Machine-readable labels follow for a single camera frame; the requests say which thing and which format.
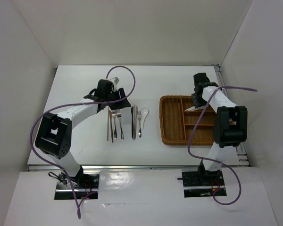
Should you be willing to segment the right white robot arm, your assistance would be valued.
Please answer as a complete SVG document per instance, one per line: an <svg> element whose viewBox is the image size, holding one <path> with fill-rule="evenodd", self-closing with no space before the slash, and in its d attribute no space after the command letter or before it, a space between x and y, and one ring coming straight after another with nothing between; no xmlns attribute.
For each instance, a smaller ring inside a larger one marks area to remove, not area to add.
<svg viewBox="0 0 283 226"><path fill-rule="evenodd" d="M211 82L206 73L197 73L193 79L195 86L191 95L194 102L193 109L203 110L192 130L189 145L206 109L211 106L216 113L213 127L214 142L208 155L199 157L201 162L196 174L197 181L206 185L221 175L222 163L227 160L231 149L247 139L248 110L245 106L238 106L229 100L222 92L222 87Z"/></svg>

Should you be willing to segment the white ceramic spoon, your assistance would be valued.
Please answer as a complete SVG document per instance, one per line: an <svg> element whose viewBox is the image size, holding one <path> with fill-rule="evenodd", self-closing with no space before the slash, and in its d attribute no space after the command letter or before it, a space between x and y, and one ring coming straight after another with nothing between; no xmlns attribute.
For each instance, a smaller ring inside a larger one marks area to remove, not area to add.
<svg viewBox="0 0 283 226"><path fill-rule="evenodd" d="M198 108L195 106L192 106L192 107L185 109L185 112L191 112L191 111L196 111L196 110L198 110Z"/></svg>
<svg viewBox="0 0 283 226"><path fill-rule="evenodd" d="M147 107L142 108L141 110L141 129L144 128L144 122L149 113L149 109Z"/></svg>

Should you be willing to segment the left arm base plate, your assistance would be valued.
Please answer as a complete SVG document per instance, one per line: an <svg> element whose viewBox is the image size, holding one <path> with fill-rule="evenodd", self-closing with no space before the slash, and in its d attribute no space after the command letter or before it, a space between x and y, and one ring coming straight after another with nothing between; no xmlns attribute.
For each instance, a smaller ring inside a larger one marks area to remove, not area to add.
<svg viewBox="0 0 283 226"><path fill-rule="evenodd" d="M48 175L57 180L54 200L74 199L70 182L63 172L60 172L58 175L53 172L49 172ZM72 180L76 198L78 200L98 199L99 177L99 173L88 174L87 177L79 184Z"/></svg>

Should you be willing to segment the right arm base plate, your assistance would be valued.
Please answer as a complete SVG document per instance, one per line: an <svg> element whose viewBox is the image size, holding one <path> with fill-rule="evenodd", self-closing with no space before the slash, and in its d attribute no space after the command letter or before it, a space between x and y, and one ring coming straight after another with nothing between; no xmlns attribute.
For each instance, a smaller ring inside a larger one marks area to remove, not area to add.
<svg viewBox="0 0 283 226"><path fill-rule="evenodd" d="M220 172L216 176L200 178L196 171L183 171L182 176L177 180L183 183L185 198L227 196L223 174Z"/></svg>

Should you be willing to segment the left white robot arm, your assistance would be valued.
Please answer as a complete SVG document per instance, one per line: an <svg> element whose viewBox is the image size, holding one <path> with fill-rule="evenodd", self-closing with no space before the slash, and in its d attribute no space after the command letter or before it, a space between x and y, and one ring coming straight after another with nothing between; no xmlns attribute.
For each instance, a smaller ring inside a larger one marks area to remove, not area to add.
<svg viewBox="0 0 283 226"><path fill-rule="evenodd" d="M130 107L127 99L115 102L125 97L123 88L118 88L119 79L101 79L97 88L84 96L81 105L76 105L59 112L46 113L42 117L38 129L35 146L49 155L56 165L68 173L67 182L73 188L91 184L92 177L83 173L83 168L70 152L72 130L87 118L99 113L109 106L110 109Z"/></svg>

